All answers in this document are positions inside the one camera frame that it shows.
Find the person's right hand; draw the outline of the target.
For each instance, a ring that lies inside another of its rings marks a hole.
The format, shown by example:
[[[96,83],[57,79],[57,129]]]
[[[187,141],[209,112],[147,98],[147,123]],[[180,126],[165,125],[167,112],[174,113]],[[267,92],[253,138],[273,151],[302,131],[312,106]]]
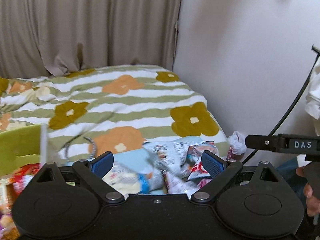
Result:
[[[309,183],[306,183],[303,189],[306,196],[307,214],[309,217],[314,217],[319,214],[320,200],[313,195],[313,188]]]

